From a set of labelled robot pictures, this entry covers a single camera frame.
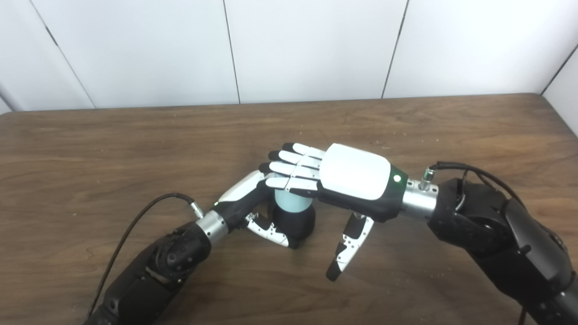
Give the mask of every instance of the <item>white hand cover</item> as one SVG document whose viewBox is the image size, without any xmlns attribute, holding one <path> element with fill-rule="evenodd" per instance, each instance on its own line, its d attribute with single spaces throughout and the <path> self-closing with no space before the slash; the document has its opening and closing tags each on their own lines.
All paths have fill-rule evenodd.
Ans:
<svg viewBox="0 0 578 325">
<path fill-rule="evenodd" d="M 384 157 L 334 143 L 327 152 L 300 143 L 286 143 L 271 152 L 261 168 L 283 175 L 269 178 L 267 186 L 315 196 L 323 188 L 365 200 L 376 200 L 387 187 L 391 165 Z"/>
</svg>

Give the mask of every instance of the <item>back of robotic hand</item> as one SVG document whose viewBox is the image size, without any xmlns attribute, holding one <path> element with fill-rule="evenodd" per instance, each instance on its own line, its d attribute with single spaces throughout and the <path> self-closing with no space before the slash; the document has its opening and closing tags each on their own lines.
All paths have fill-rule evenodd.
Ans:
<svg viewBox="0 0 578 325">
<path fill-rule="evenodd" d="M 374 221 L 404 212 L 426 222 L 441 241 L 464 248 L 498 290 L 518 301 L 538 324 L 578 324 L 578 280 L 566 247 L 496 176 L 439 162 L 420 180 L 409 179 L 384 157 L 336 143 L 326 152 L 286 143 L 269 158 L 273 161 L 260 170 L 277 177 L 267 179 L 267 186 L 354 212 L 327 271 L 330 280 L 347 267 Z M 431 182 L 441 169 L 464 175 L 436 186 Z M 468 172 L 483 183 L 468 181 Z"/>
</svg>

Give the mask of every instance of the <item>black fingertip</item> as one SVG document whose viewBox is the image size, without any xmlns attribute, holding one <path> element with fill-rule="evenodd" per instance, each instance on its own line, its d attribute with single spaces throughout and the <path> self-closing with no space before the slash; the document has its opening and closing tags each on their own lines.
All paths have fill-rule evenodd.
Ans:
<svg viewBox="0 0 578 325">
<path fill-rule="evenodd" d="M 295 144 L 295 142 L 286 142 L 283 144 L 283 146 L 281 148 L 283 148 L 283 150 L 288 151 L 288 152 L 298 153 L 295 151 L 295 149 L 293 149 L 294 144 Z"/>
<path fill-rule="evenodd" d="M 271 167 L 269 166 L 270 162 L 263 162 L 259 165 L 259 171 L 265 174 L 272 173 Z"/>
<path fill-rule="evenodd" d="M 291 237 L 287 237 L 287 247 L 289 247 L 290 249 L 298 249 L 299 248 L 299 241 L 297 241 Z"/>
<path fill-rule="evenodd" d="M 280 150 L 274 150 L 274 151 L 269 152 L 269 156 L 268 156 L 269 159 L 273 160 L 273 161 L 281 160 L 281 158 L 279 157 L 280 152 L 281 152 Z"/>
<path fill-rule="evenodd" d="M 289 193 L 293 193 L 293 194 L 298 195 L 300 197 L 308 197 L 308 198 L 316 198 L 317 197 L 317 191 L 310 191 L 310 190 L 304 190 L 304 189 L 289 189 Z"/>
<path fill-rule="evenodd" d="M 344 243 L 339 243 L 337 244 L 337 248 L 335 249 L 335 258 L 337 258 L 337 256 L 339 254 L 341 254 L 342 251 L 344 251 L 347 248 L 347 246 Z"/>
<path fill-rule="evenodd" d="M 329 268 L 327 269 L 325 276 L 329 280 L 335 281 L 337 280 L 339 275 L 341 275 L 341 269 L 339 268 L 339 264 L 337 264 L 337 261 L 333 260 L 333 262 L 331 262 L 331 265 L 329 265 Z"/>
<path fill-rule="evenodd" d="M 267 186 L 266 181 L 267 181 L 266 179 L 259 181 L 259 182 L 257 183 L 257 188 L 261 188 L 261 189 L 262 189 L 262 188 L 264 188 L 264 187 L 269 187 L 269 186 Z"/>
<path fill-rule="evenodd" d="M 256 225 L 258 225 L 263 230 L 268 230 L 269 227 L 271 226 L 271 224 L 273 223 L 271 220 L 269 220 L 269 219 L 267 219 L 261 215 L 257 215 L 257 217 L 255 219 L 253 219 L 253 221 L 255 222 Z"/>
</svg>

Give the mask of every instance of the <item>black cable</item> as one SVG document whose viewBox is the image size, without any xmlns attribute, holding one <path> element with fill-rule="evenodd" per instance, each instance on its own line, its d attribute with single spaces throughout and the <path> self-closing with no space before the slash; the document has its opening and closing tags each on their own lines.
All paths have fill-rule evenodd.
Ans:
<svg viewBox="0 0 578 325">
<path fill-rule="evenodd" d="M 102 291 L 102 287 L 104 287 L 105 282 L 106 282 L 106 278 L 108 277 L 108 274 L 110 273 L 110 270 L 112 269 L 112 265 L 114 264 L 114 260 L 116 259 L 116 257 L 118 256 L 118 253 L 120 252 L 120 249 L 122 248 L 124 242 L 127 240 L 128 235 L 131 233 L 132 229 L 134 228 L 134 226 L 136 225 L 136 223 L 140 220 L 140 218 L 145 215 L 145 213 L 153 207 L 153 205 L 159 203 L 160 201 L 166 199 L 166 198 L 170 198 L 170 197 L 174 197 L 174 198 L 180 198 L 182 200 L 187 201 L 187 203 L 190 205 L 193 202 L 195 202 L 195 200 L 187 195 L 184 194 L 180 194 L 180 193 L 170 193 L 170 194 L 165 194 L 162 195 L 154 200 L 151 201 L 151 203 L 147 204 L 147 206 L 145 206 L 144 209 L 142 209 L 138 215 L 136 215 L 136 217 L 134 218 L 134 220 L 131 222 L 131 224 L 128 226 L 128 228 L 124 231 L 123 236 L 120 238 L 120 241 L 118 242 L 118 245 L 116 246 L 116 250 L 114 250 L 114 253 L 112 254 L 112 256 L 110 257 L 109 263 L 106 266 L 105 272 L 102 274 L 102 278 L 101 281 L 98 283 L 98 287 L 97 287 L 97 292 L 94 295 L 94 298 L 92 299 L 92 303 L 90 304 L 90 307 L 88 309 L 88 313 L 86 315 L 86 319 L 88 319 L 90 317 L 90 315 L 92 315 L 92 312 L 94 311 L 94 307 L 97 304 L 98 301 L 98 297 L 100 297 L 101 295 L 101 291 Z"/>
<path fill-rule="evenodd" d="M 520 318 L 518 318 L 518 325 L 524 325 L 526 321 L 526 309 L 522 307 L 522 311 L 520 312 Z"/>
<path fill-rule="evenodd" d="M 526 208 L 526 206 L 524 205 L 524 203 L 522 202 L 522 200 L 520 199 L 520 197 L 518 196 L 518 194 L 516 194 L 516 192 L 514 192 L 514 190 L 512 190 L 512 188 L 510 186 L 508 186 L 506 183 L 504 183 L 500 178 L 498 178 L 497 176 L 481 169 L 478 167 L 474 167 L 474 166 L 470 166 L 470 165 L 466 165 L 463 164 L 461 162 L 452 162 L 452 161 L 438 161 L 437 164 L 432 165 L 429 167 L 430 169 L 434 169 L 434 170 L 441 170 L 441 169 L 457 169 L 457 170 L 461 170 L 461 171 L 471 171 L 474 172 L 477 175 L 482 175 L 486 178 L 489 178 L 490 180 L 492 180 L 494 183 L 500 185 L 500 187 L 502 187 L 508 194 L 510 194 L 510 196 L 512 198 L 514 198 L 516 201 L 518 201 L 520 203 L 520 205 L 522 207 L 524 207 L 524 209 Z"/>
</svg>

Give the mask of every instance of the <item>robot finger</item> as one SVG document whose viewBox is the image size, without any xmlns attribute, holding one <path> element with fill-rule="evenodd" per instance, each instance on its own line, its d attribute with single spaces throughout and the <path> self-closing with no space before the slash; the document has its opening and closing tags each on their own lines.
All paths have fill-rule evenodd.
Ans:
<svg viewBox="0 0 578 325">
<path fill-rule="evenodd" d="M 286 164 L 280 161 L 266 162 L 259 166 L 261 172 L 274 172 L 284 176 L 320 180 L 319 170 L 305 166 Z"/>
<path fill-rule="evenodd" d="M 310 156 L 303 156 L 298 153 L 289 152 L 286 150 L 275 150 L 269 153 L 269 159 L 273 161 L 285 161 L 286 163 L 299 165 L 299 166 L 306 166 L 315 169 L 319 169 L 321 167 L 321 160 L 315 157 Z"/>
<path fill-rule="evenodd" d="M 285 190 L 303 197 L 317 197 L 318 181 L 294 177 L 268 178 L 265 184 L 276 190 Z"/>
</svg>

